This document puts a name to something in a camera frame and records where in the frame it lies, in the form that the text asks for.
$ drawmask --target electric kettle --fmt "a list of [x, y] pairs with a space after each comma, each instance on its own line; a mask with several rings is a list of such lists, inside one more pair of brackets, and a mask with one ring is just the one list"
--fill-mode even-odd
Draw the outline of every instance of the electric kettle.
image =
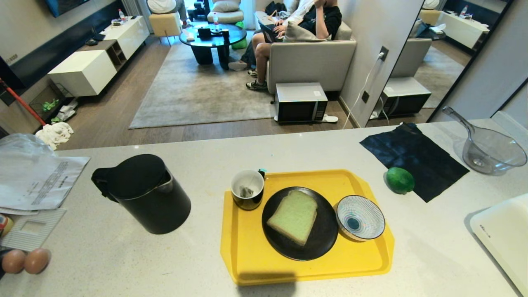
[[155, 155], [137, 155], [114, 168], [96, 169], [92, 182], [152, 234], [175, 230], [191, 212], [191, 200]]

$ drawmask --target water bottle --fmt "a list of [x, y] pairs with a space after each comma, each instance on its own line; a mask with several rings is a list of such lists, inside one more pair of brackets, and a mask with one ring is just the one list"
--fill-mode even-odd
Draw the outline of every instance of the water bottle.
[[127, 20], [127, 18], [125, 17], [125, 14], [121, 11], [121, 9], [118, 9], [118, 12], [119, 12], [119, 18], [125, 22]]
[[466, 14], [466, 11], [467, 11], [467, 5], [466, 5], [466, 7], [464, 7], [464, 9], [463, 9], [462, 12], [460, 13], [460, 15], [465, 15], [465, 14]]
[[218, 30], [218, 16], [216, 15], [216, 13], [213, 14], [213, 23], [214, 23], [214, 28], [216, 30]]

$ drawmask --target rug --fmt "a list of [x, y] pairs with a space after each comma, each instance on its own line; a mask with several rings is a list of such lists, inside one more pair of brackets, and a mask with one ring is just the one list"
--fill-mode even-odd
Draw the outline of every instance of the rug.
[[430, 47], [414, 78], [431, 92], [423, 108], [436, 108], [464, 69], [455, 60]]
[[[238, 60], [244, 50], [231, 50]], [[224, 70], [212, 49], [213, 64], [196, 63], [191, 47], [179, 40], [172, 45], [130, 129], [231, 122], [275, 115], [267, 91], [250, 91], [254, 80], [246, 71]]]

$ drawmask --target lime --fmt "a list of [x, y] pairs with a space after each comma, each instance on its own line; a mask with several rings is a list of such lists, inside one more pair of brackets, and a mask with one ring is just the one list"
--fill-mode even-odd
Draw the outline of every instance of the lime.
[[399, 167], [392, 167], [387, 171], [387, 185], [394, 193], [405, 194], [414, 189], [412, 174]]

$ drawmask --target blue patterned bowl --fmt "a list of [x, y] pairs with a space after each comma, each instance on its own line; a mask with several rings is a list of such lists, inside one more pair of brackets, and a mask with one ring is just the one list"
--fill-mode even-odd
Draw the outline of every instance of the blue patterned bowl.
[[385, 231], [383, 213], [365, 197], [350, 195], [341, 199], [336, 215], [341, 230], [361, 242], [375, 239]]

